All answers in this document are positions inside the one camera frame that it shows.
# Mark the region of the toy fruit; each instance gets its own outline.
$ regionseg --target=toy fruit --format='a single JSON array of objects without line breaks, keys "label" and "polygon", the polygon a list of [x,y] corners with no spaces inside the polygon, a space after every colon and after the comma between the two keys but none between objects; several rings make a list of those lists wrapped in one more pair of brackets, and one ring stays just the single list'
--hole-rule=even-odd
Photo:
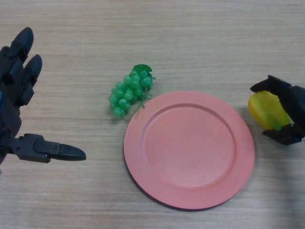
[{"label": "toy fruit", "polygon": [[278,97],[270,92],[261,91],[250,96],[248,109],[253,118],[265,130],[280,130],[291,123]]}]

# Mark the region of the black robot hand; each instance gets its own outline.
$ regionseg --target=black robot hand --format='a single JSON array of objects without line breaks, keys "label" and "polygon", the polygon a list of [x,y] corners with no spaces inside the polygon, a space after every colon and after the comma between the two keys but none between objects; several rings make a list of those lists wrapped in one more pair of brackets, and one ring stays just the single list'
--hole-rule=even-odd
[{"label": "black robot hand", "polygon": [[20,107],[28,105],[33,86],[42,69],[42,59],[35,55],[23,67],[33,45],[31,28],[22,30],[0,51],[0,164],[7,154],[21,160],[48,163],[51,159],[80,161],[86,154],[73,146],[48,142],[41,135],[26,134],[15,138],[21,127]]},{"label": "black robot hand", "polygon": [[283,109],[293,121],[289,125],[282,126],[279,131],[265,130],[263,134],[283,145],[301,142],[305,137],[305,89],[269,75],[266,80],[253,85],[250,90],[268,91],[277,95]]}]

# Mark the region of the plate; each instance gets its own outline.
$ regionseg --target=plate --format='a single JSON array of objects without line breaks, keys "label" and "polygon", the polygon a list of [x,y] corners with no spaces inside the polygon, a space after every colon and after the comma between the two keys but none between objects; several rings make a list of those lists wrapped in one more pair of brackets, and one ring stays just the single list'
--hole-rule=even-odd
[{"label": "plate", "polygon": [[224,203],[247,183],[254,142],[227,103],[197,91],[153,98],[131,119],[124,158],[134,182],[154,200],[200,210]]}]

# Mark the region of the wooden table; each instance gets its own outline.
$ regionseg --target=wooden table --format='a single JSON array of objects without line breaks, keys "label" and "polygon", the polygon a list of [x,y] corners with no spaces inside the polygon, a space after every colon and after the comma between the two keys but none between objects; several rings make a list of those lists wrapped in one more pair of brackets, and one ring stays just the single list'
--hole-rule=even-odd
[{"label": "wooden table", "polygon": [[[303,0],[2,0],[0,46],[30,26],[43,69],[20,135],[77,146],[82,162],[7,156],[0,177],[1,229],[305,228],[304,144],[262,136],[250,117],[250,86],[272,74],[305,86]],[[208,211],[152,202],[122,160],[132,111],[114,122],[111,88],[138,63],[152,67],[157,96],[199,90],[225,100],[253,133],[248,185]]]}]

